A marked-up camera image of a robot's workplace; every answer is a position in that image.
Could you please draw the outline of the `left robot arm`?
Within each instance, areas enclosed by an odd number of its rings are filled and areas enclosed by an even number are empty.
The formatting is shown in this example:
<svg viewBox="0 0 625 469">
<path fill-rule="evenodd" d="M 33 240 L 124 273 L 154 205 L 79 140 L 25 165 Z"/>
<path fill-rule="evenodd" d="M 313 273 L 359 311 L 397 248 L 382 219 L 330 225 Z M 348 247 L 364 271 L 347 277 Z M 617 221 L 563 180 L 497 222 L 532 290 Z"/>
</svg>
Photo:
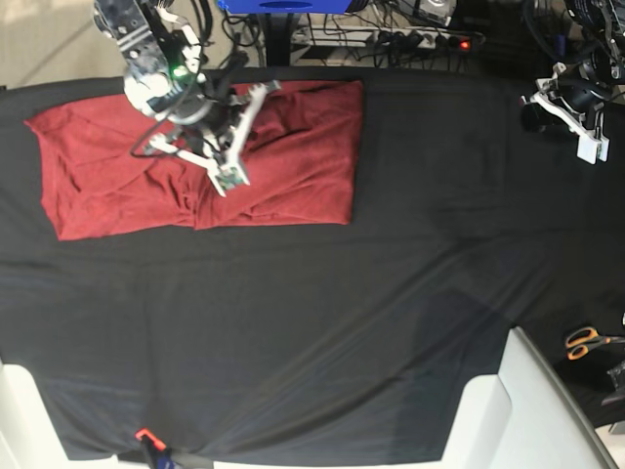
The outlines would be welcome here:
<svg viewBox="0 0 625 469">
<path fill-rule="evenodd" d="M 559 53 L 534 19 L 533 1 L 521 3 L 527 29 L 553 62 L 552 74 L 535 80 L 536 91 L 521 98 L 521 124 L 529 132 L 565 126 L 577 137 L 576 156 L 590 164 L 607 161 L 604 108 L 624 95 L 624 3 L 566 1 L 564 11 L 580 26 L 584 45 L 572 55 Z"/>
</svg>

